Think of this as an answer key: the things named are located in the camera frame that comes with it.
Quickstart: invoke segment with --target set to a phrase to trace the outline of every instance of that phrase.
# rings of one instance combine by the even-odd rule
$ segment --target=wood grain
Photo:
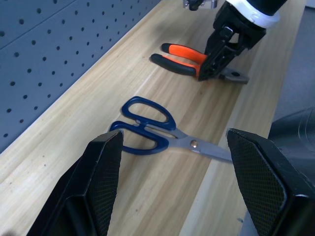
[[[289,1],[282,20],[234,67],[246,86],[197,82],[148,58],[164,42],[203,51],[216,11],[189,12],[163,0],[0,155],[0,234],[25,235],[60,176],[87,143],[107,131],[121,106],[140,95],[168,109],[187,134],[226,146],[235,127],[267,136],[305,1]],[[160,114],[144,107],[136,112]],[[134,147],[150,145],[126,133]],[[152,156],[122,155],[108,235],[237,235],[245,205],[232,165],[170,148]]]

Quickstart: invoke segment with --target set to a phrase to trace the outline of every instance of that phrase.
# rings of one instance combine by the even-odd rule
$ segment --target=scissors
[[[131,105],[137,103],[148,105],[160,111],[166,116],[167,120],[165,122],[160,122],[132,113],[129,108]],[[155,147],[152,149],[136,149],[123,146],[123,151],[125,152],[135,155],[151,155],[162,152],[169,147],[178,147],[186,148],[193,152],[200,153],[205,156],[216,158],[225,162],[232,162],[231,154],[229,153],[229,151],[210,142],[189,136],[179,130],[176,127],[176,123],[172,115],[164,107],[156,102],[153,102],[143,97],[135,96],[123,105],[122,114],[125,117],[135,120],[136,124],[131,125],[122,121],[116,121],[110,126],[110,131],[115,129],[126,129],[145,138],[148,138],[154,141],[156,144]],[[154,130],[170,134],[175,138],[167,137],[158,132],[155,132]]]

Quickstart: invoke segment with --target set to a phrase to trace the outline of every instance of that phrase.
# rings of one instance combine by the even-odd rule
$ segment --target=blue plastic handle
[[[145,126],[140,124],[139,126],[134,126],[131,124],[127,124],[122,121],[116,121],[112,123],[112,125],[109,128],[109,131],[115,130],[115,129],[127,129],[130,130],[133,133],[139,134],[145,138],[151,139],[156,143],[156,147],[152,149],[136,149],[131,147],[123,146],[123,151],[132,153],[135,155],[151,155],[155,153],[159,153],[161,151],[164,151],[168,148],[169,141],[161,136],[158,136],[156,134],[153,134],[147,130],[144,129]]]
[[[160,121],[145,118],[145,117],[142,117],[142,116],[139,116],[139,115],[136,115],[136,114],[130,112],[129,107],[133,104],[136,104],[136,103],[145,104],[145,105],[148,105],[152,108],[157,109],[158,111],[160,111],[161,113],[163,113],[166,116],[167,121],[160,122]],[[122,113],[124,114],[125,117],[131,118],[134,120],[138,120],[143,125],[150,124],[150,125],[154,125],[156,127],[160,127],[162,129],[166,129],[166,130],[175,130],[176,129],[175,120],[172,117],[172,115],[168,112],[168,110],[166,110],[160,104],[153,102],[151,100],[148,100],[146,98],[143,98],[143,97],[135,96],[135,97],[131,98],[129,101],[127,101],[122,107]]]

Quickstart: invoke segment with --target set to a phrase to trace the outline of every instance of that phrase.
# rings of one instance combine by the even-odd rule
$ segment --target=pliers
[[[183,45],[171,43],[163,43],[161,50],[165,53],[190,59],[196,64],[181,62],[160,54],[152,54],[151,61],[155,64],[177,74],[197,77],[199,81],[203,81],[211,77],[209,76],[207,63],[205,63],[209,57],[208,55]],[[246,75],[227,67],[220,72],[219,78],[241,84],[247,84],[249,81]]]

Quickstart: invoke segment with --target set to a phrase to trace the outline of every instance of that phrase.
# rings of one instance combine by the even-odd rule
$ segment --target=gray pegboard
[[[0,153],[160,0],[1,0]]]

